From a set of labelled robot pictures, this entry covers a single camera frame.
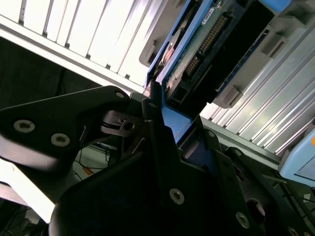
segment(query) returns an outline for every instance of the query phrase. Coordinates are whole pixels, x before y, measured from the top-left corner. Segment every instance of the cable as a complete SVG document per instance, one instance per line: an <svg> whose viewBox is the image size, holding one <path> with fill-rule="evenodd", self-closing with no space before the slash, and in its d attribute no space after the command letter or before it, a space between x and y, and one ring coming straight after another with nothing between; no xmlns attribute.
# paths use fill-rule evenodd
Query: cable
<svg viewBox="0 0 315 236"><path fill-rule="evenodd" d="M103 150L105 151L105 164L108 165L109 156L110 156L110 152L109 152L110 149L108 147L104 146L104 144L101 142L99 144L102 146Z"/></svg>
<svg viewBox="0 0 315 236"><path fill-rule="evenodd" d="M75 175L77 175L79 177L79 179L82 181L83 179L79 176L78 173L76 173L75 171L73 171Z"/></svg>

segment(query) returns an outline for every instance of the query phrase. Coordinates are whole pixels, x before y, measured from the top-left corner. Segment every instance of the bolt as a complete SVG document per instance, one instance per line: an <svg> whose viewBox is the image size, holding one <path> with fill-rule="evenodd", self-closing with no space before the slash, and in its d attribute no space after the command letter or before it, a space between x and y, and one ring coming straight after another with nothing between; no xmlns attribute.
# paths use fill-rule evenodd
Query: bolt
<svg viewBox="0 0 315 236"><path fill-rule="evenodd" d="M238 212L236 213L236 219L238 221L238 223L240 223L240 225L245 228L245 229L249 229L250 228L250 222L248 221L247 217L241 213L241 212Z"/></svg>
<svg viewBox="0 0 315 236"><path fill-rule="evenodd" d="M235 154L238 155L238 156L241 156L241 152L239 150L234 150Z"/></svg>
<svg viewBox="0 0 315 236"><path fill-rule="evenodd" d="M289 227L288 230L292 236L299 236L299 234L297 233L297 231L294 228Z"/></svg>
<svg viewBox="0 0 315 236"><path fill-rule="evenodd" d="M14 122L13 127L21 133L30 133L35 130L35 124L27 119L20 119Z"/></svg>
<svg viewBox="0 0 315 236"><path fill-rule="evenodd" d="M51 136L51 143L63 148L70 144L70 138L65 134L57 133Z"/></svg>
<svg viewBox="0 0 315 236"><path fill-rule="evenodd" d="M210 135L211 138L215 137L215 134L212 131L208 131L208 134Z"/></svg>
<svg viewBox="0 0 315 236"><path fill-rule="evenodd" d="M183 193L180 190L178 190L177 188L172 188L169 191L169 195L170 195L171 199L173 200L173 202L175 202L178 205L183 204L185 201Z"/></svg>
<svg viewBox="0 0 315 236"><path fill-rule="evenodd" d="M116 92L116 95L117 95L118 97L120 97L120 98L124 98L124 97L125 97L125 95L123 95L121 92Z"/></svg>
<svg viewBox="0 0 315 236"><path fill-rule="evenodd" d="M155 105L154 103L152 103L152 102L149 102L149 105L150 105L151 107L153 107L153 108L156 107L156 105Z"/></svg>

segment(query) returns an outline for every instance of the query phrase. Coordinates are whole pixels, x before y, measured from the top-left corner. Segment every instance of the light blue device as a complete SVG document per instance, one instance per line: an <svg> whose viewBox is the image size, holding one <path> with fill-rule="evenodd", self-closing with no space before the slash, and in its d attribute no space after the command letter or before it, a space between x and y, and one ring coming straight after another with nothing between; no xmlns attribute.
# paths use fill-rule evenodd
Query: light blue device
<svg viewBox="0 0 315 236"><path fill-rule="evenodd" d="M315 128L282 158L278 170L284 178L315 186Z"/></svg>

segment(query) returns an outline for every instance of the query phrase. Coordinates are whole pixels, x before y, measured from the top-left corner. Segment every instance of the mounting hole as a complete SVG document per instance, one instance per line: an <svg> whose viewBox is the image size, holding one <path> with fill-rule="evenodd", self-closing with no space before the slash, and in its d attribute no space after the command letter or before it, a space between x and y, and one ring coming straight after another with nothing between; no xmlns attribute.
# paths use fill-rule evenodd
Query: mounting hole
<svg viewBox="0 0 315 236"><path fill-rule="evenodd" d="M132 130L133 128L134 128L134 123L126 122L126 124L124 124L124 130L126 131Z"/></svg>
<svg viewBox="0 0 315 236"><path fill-rule="evenodd" d="M239 150L234 150L234 153L237 155L237 156L242 156L241 152Z"/></svg>
<svg viewBox="0 0 315 236"><path fill-rule="evenodd" d="M125 95L123 95L121 92L116 92L116 95L117 95L118 97L120 97L120 98L124 98L124 97L125 97Z"/></svg>
<svg viewBox="0 0 315 236"><path fill-rule="evenodd" d="M215 134L212 131L208 131L208 134L210 135L211 138L215 137Z"/></svg>
<svg viewBox="0 0 315 236"><path fill-rule="evenodd" d="M265 215L266 215L265 210L257 199L255 198L248 199L246 201L246 205L252 219L257 224L261 224L265 221Z"/></svg>

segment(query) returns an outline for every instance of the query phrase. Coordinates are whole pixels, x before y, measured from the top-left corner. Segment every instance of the circuit board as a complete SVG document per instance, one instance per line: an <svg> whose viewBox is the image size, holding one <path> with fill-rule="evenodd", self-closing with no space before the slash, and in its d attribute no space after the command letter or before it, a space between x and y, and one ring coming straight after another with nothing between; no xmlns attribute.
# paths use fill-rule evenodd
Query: circuit board
<svg viewBox="0 0 315 236"><path fill-rule="evenodd" d="M190 76L195 70L195 67L200 60L196 54L205 53L209 46L214 42L217 34L227 22L227 17L225 17L223 13L228 10L231 2L231 0L221 0L211 6L189 45L186 47L185 51L167 78L166 91L172 88L174 82L181 78L183 73Z"/></svg>

